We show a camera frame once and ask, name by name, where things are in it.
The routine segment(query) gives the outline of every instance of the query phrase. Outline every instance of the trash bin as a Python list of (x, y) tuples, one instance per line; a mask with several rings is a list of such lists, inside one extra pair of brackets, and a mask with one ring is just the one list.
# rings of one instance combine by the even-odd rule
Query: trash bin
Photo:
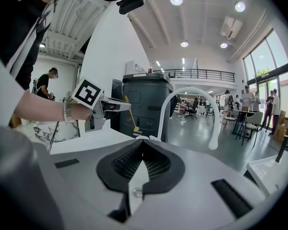
[[(147, 136), (157, 137), (161, 108), (165, 99), (173, 92), (170, 80), (160, 73), (145, 73), (125, 75), (123, 77), (123, 96), (127, 95), (132, 104), (131, 111), (138, 132), (134, 132), (134, 124), (130, 112), (120, 115), (120, 132), (130, 137)], [(170, 102), (164, 115), (161, 140), (168, 140)]]

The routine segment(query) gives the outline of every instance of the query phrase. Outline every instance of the floor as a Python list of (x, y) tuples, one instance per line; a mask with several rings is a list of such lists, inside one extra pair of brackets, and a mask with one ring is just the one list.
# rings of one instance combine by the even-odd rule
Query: floor
[(233, 122), (230, 126), (222, 127), (221, 123), (219, 130), (218, 148), (210, 150), (208, 143), (213, 130), (213, 117), (204, 115), (198, 116), (198, 119), (182, 118), (173, 115), (173, 119), (169, 122), (169, 138), (168, 142), (173, 145), (185, 147), (190, 150), (209, 154), (220, 160), (232, 169), (244, 174), (246, 172), (246, 164), (250, 161), (268, 158), (278, 154), (280, 143), (269, 137), (269, 131), (260, 131), (257, 136), (255, 147), (255, 135), (250, 141), (245, 140), (243, 146), (242, 140), (235, 140), (236, 135), (233, 135)]

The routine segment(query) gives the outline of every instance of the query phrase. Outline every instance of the black rubber pad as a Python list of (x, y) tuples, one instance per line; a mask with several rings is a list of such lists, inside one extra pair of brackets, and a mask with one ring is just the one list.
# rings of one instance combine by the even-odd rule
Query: black rubber pad
[(220, 197), (224, 200), (236, 218), (240, 218), (250, 212), (252, 207), (242, 196), (224, 179), (211, 182)]
[(79, 160), (77, 160), (77, 159), (69, 159), (69, 160), (66, 160), (66, 161), (61, 161), (61, 162), (54, 163), (54, 165), (57, 167), (57, 169), (59, 169), (59, 168), (64, 168), (64, 167), (67, 167), (67, 166), (71, 166), (71, 165), (76, 164), (76, 163), (79, 163)]

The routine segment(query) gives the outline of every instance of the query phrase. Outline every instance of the ceiling light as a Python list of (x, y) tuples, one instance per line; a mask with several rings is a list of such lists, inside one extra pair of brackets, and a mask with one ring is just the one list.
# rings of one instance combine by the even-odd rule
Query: ceiling light
[(227, 43), (222, 43), (222, 44), (220, 45), (221, 48), (227, 48), (227, 46), (228, 46)]
[(181, 43), (181, 47), (185, 48), (188, 47), (189, 43), (188, 42), (182, 42)]
[(236, 5), (235, 5), (235, 9), (238, 11), (238, 12), (243, 12), (245, 10), (245, 5), (243, 2), (237, 2)]
[(181, 5), (183, 2), (183, 0), (170, 0), (170, 1), (175, 6)]

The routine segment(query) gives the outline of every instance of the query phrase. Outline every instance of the pearl bracelet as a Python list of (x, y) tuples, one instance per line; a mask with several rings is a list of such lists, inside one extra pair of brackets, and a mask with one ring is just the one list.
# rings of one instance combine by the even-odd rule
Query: pearl bracelet
[(63, 102), (63, 117), (66, 123), (72, 119), (72, 105), (70, 103)]

